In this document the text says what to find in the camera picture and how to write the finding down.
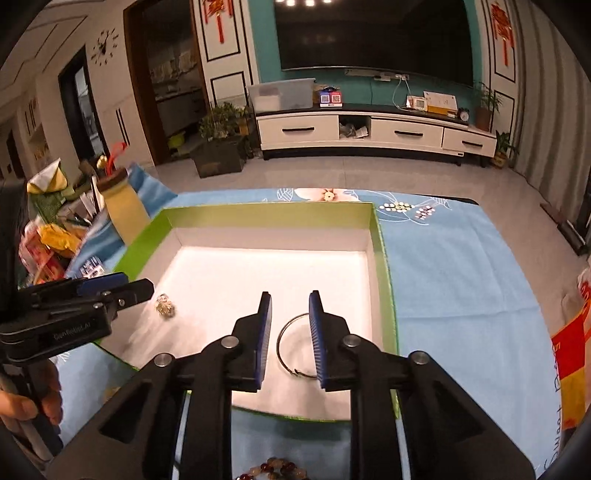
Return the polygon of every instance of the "curtain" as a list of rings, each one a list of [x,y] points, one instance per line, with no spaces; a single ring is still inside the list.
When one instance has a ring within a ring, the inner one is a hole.
[[[531,0],[514,0],[525,101],[514,170],[575,222],[591,167],[591,83],[550,19]]]

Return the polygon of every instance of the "silver bangle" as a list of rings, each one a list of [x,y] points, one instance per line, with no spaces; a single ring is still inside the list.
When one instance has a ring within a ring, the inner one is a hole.
[[[283,326],[283,328],[282,328],[282,329],[281,329],[281,331],[279,332],[279,335],[277,336],[277,343],[276,343],[276,345],[275,345],[275,351],[276,351],[276,353],[277,353],[277,358],[279,359],[279,363],[281,364],[281,366],[282,366],[282,367],[283,367],[285,370],[287,370],[287,371],[289,372],[289,374],[290,374],[292,377],[309,378],[309,379],[312,379],[312,380],[314,380],[314,379],[318,378],[316,375],[308,375],[308,374],[305,374],[304,372],[300,372],[300,371],[299,371],[297,368],[296,368],[296,369],[293,369],[293,370],[292,370],[291,368],[289,368],[289,367],[288,367],[288,366],[285,364],[285,362],[284,362],[284,361],[283,361],[283,359],[281,358],[281,354],[279,353],[279,344],[281,343],[281,338],[283,337],[283,334],[285,333],[285,331],[287,330],[287,328],[288,328],[288,327],[289,327],[289,326],[290,326],[292,323],[294,323],[296,320],[299,320],[299,319],[301,319],[301,318],[304,318],[304,317],[307,317],[307,316],[308,316],[308,312],[306,312],[306,313],[302,313],[302,314],[300,314],[300,315],[297,315],[297,316],[293,317],[293,318],[292,318],[292,319],[291,319],[289,322],[287,322],[287,323],[286,323],[286,324]]]

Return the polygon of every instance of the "potted plant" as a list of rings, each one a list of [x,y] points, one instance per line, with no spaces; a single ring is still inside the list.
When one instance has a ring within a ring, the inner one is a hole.
[[[484,83],[480,82],[474,87],[474,93],[479,106],[476,107],[476,128],[491,131],[492,112],[498,112],[502,101],[497,97],[496,92],[493,92]]]
[[[509,132],[499,133],[496,130],[496,151],[495,156],[491,159],[492,164],[497,168],[503,168],[507,161],[509,160],[508,151],[511,150],[513,152],[513,158],[519,152],[515,145],[511,145],[511,139],[509,139]]]
[[[252,158],[248,136],[243,136],[245,115],[245,109],[224,102],[203,117],[199,134],[204,142],[191,153],[201,178],[240,172]]]

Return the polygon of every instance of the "tv stand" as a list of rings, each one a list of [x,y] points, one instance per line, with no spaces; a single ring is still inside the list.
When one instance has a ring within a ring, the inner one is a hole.
[[[481,166],[486,166],[496,148],[493,134],[458,119],[386,105],[314,106],[258,113],[256,121],[266,160],[323,154],[372,155],[447,160],[461,165],[465,155],[477,155]],[[339,138],[339,123],[346,121],[365,125],[369,136]]]

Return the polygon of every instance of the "brown lid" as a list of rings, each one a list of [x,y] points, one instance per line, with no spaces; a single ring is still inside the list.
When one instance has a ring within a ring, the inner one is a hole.
[[[119,168],[119,169],[115,170],[115,172],[112,173],[111,175],[109,175],[108,177],[100,179],[98,182],[96,182],[96,188],[98,189],[99,192],[103,193],[103,192],[109,190],[111,187],[114,187],[118,183],[121,183],[126,178],[127,178],[127,169]]]

